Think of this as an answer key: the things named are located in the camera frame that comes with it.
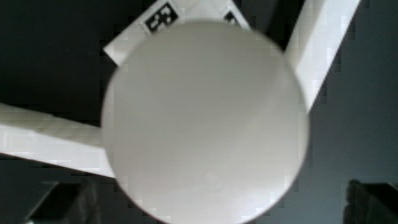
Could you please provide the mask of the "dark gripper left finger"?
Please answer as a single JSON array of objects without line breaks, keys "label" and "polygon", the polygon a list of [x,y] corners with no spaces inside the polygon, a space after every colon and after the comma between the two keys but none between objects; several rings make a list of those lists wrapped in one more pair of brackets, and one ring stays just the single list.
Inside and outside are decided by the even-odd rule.
[{"label": "dark gripper left finger", "polygon": [[102,224],[95,182],[51,181],[0,190],[0,224]]}]

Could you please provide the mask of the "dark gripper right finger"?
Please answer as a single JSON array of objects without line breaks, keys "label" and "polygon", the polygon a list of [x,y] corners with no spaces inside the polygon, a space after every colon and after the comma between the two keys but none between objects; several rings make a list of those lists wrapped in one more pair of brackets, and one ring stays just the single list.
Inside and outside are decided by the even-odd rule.
[{"label": "dark gripper right finger", "polygon": [[349,182],[346,224],[398,224],[398,185]]}]

